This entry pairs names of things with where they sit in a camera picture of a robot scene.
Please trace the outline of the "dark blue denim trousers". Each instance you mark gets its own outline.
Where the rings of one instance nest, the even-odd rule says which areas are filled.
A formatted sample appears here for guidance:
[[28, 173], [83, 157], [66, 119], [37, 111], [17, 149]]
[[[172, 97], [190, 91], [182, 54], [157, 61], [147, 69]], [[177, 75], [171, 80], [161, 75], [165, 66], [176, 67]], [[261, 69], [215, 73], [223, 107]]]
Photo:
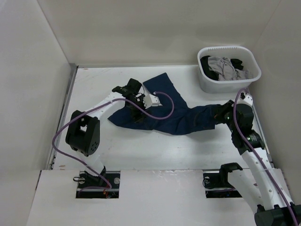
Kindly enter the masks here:
[[168, 94], [174, 102], [173, 114], [165, 120], [156, 120], [142, 114], [143, 120], [135, 122], [128, 107], [116, 111], [108, 120], [126, 129], [156, 130], [171, 135], [187, 135], [192, 132], [215, 129], [219, 122], [214, 118], [221, 105], [205, 105], [189, 108], [176, 90], [167, 73], [143, 82], [150, 92], [160, 91]]

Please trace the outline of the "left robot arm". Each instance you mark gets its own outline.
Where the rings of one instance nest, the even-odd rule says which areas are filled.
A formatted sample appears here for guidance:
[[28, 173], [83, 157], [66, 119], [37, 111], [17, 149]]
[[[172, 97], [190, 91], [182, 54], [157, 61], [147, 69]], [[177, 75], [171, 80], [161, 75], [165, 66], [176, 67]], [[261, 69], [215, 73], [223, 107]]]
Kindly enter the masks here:
[[97, 106], [81, 112], [76, 110], [71, 115], [65, 141], [78, 153], [79, 160], [86, 166], [84, 180], [87, 186], [108, 187], [106, 169], [97, 152], [101, 139], [101, 122], [110, 118], [119, 110], [128, 110], [129, 119], [134, 123], [146, 117], [145, 95], [140, 92], [142, 84], [130, 79], [127, 85], [113, 88], [112, 92]]

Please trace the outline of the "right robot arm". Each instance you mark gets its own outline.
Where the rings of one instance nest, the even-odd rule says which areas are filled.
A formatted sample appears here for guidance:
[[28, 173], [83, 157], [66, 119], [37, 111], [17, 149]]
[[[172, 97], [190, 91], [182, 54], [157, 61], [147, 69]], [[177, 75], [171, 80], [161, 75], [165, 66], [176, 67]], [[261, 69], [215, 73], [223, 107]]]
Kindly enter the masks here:
[[253, 129], [253, 100], [228, 101], [214, 110], [214, 119], [226, 124], [231, 140], [248, 165], [255, 183], [245, 175], [238, 163], [220, 167], [218, 181], [222, 186], [235, 188], [254, 214], [258, 226], [298, 226], [301, 223], [301, 207], [296, 205], [283, 187], [271, 166], [264, 142]]

